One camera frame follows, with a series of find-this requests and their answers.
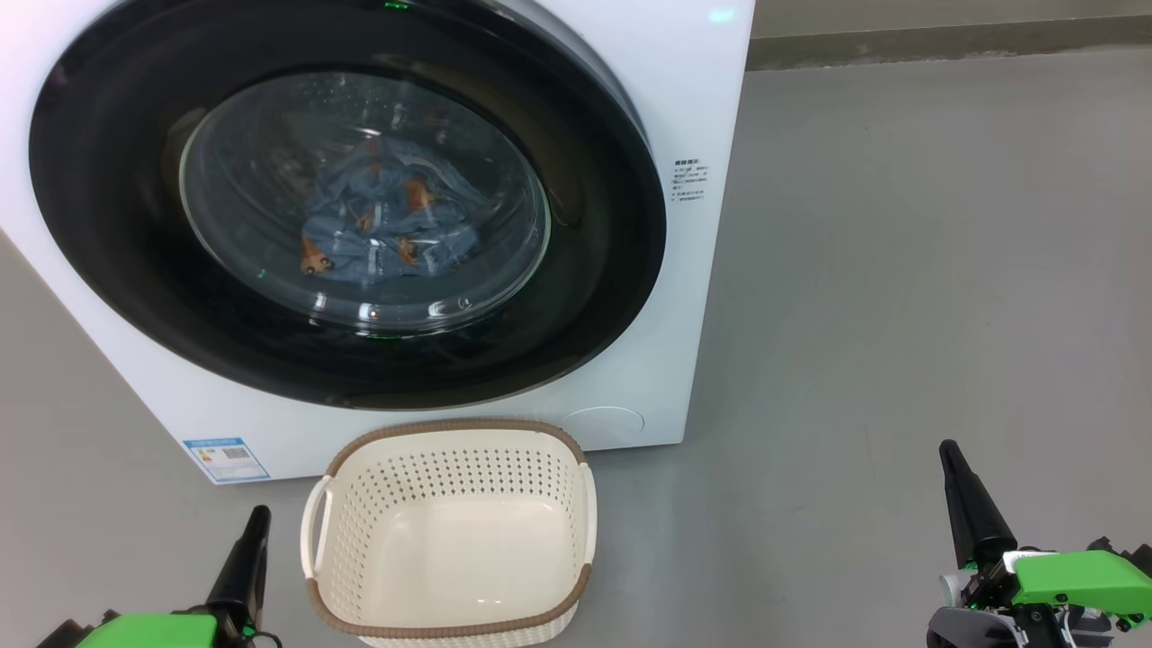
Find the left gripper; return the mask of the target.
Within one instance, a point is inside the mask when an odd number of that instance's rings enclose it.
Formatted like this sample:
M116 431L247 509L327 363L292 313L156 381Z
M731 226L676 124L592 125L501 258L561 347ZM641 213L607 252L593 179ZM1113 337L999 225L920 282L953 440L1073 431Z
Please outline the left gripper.
M280 636L255 628L262 621L267 572L271 508L258 505L228 553L215 579L206 606L223 611L232 621L219 621L217 647L281 647Z

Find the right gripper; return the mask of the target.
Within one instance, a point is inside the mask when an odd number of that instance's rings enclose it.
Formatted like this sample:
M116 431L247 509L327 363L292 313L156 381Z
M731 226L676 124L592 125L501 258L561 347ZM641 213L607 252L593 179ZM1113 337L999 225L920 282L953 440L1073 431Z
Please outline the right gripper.
M927 624L929 647L1111 647L1114 626L1096 608L1011 606L1023 558L1003 553L1020 542L958 443L942 440L939 455L961 571L940 577L943 606Z

